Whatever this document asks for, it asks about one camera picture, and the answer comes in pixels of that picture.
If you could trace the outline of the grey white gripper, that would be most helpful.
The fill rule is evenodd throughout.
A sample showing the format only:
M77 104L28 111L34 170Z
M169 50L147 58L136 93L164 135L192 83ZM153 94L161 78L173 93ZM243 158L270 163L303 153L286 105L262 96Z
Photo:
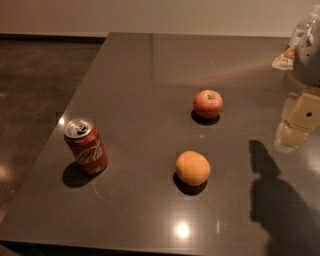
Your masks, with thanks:
M292 72L305 85L317 86L290 92L284 101L273 146L278 152L290 153L320 125L320 5L314 5L296 24L285 51L273 60L272 67Z

